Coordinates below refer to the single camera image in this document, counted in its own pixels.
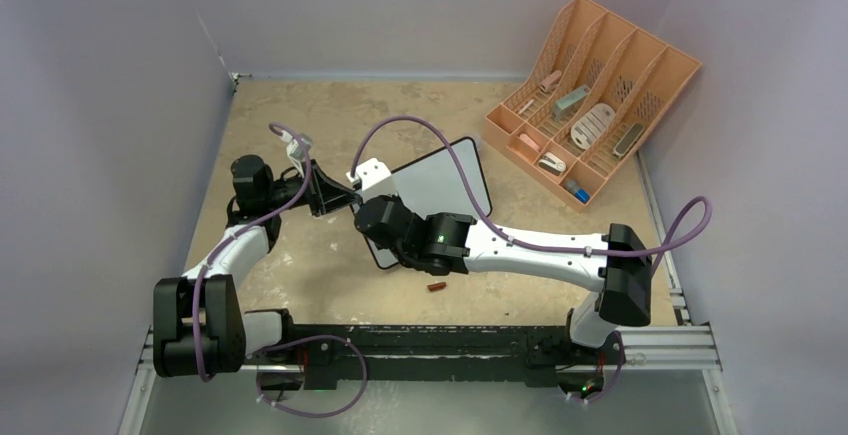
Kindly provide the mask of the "black-framed whiteboard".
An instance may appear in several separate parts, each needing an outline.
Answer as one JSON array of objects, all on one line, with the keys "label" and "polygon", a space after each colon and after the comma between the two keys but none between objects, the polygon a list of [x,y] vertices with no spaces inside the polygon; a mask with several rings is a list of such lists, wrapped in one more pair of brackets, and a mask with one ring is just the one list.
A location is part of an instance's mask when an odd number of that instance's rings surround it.
[{"label": "black-framed whiteboard", "polygon": [[493,207],[476,141],[462,137],[396,169],[389,169],[404,205],[425,218],[442,212],[481,218]]}]

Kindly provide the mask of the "brown marker cap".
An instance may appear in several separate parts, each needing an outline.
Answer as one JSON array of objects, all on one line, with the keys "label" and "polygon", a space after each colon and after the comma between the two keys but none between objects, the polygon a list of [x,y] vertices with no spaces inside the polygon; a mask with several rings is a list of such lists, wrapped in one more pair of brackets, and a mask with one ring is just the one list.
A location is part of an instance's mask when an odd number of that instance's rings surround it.
[{"label": "brown marker cap", "polygon": [[431,293],[444,290],[447,286],[446,282],[433,283],[427,286],[427,290]]}]

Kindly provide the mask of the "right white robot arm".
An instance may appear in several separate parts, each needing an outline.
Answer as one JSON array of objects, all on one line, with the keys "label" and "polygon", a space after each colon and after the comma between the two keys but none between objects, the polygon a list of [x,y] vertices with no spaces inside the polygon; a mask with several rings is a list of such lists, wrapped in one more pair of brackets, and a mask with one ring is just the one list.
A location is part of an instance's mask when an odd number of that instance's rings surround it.
[{"label": "right white robot arm", "polygon": [[397,196],[358,208],[354,226],[405,267],[432,276],[504,272],[542,277],[587,290],[561,336],[564,354],[584,362],[619,327],[651,322],[652,261],[635,253],[635,231],[613,223],[604,234],[562,235],[488,226],[470,215],[421,217]]}]

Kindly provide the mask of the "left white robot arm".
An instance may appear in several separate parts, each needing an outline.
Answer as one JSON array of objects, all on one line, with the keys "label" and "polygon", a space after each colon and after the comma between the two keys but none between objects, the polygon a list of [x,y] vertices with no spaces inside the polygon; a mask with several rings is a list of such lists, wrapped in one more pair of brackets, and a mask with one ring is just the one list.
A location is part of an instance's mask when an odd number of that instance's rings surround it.
[{"label": "left white robot arm", "polygon": [[361,200],[316,163],[275,176],[261,157],[245,155],[230,172],[235,194],[222,240],[194,268],[154,287],[152,354],[161,377],[208,380],[238,371],[258,351],[275,364],[292,360],[298,337],[289,312],[244,313],[237,288],[280,240],[282,211],[306,206],[320,217]]}]

